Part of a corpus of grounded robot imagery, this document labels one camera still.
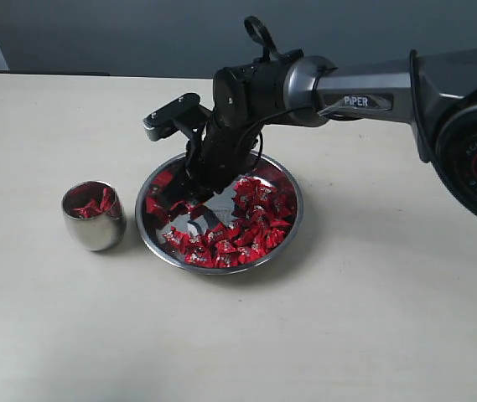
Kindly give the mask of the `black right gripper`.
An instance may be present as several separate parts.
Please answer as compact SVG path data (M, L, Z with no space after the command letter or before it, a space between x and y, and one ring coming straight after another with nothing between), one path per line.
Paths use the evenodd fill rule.
M187 146L185 169L179 169L160 192L160 205L171 209L187 200L193 212L222 193L240 175L250 172L254 163L251 150L261 135L260 128L231 128L208 121L201 134L194 134Z

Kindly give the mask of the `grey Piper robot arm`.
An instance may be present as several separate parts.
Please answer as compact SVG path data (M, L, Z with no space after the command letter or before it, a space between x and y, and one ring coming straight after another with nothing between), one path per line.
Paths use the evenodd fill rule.
M212 110L185 100L165 107L157 137L189 138L184 163L160 194L165 207L202 202L250 171L266 125L371 119L408 124L420 159L477 216L477 49L343 68L296 52L219 70L213 101Z

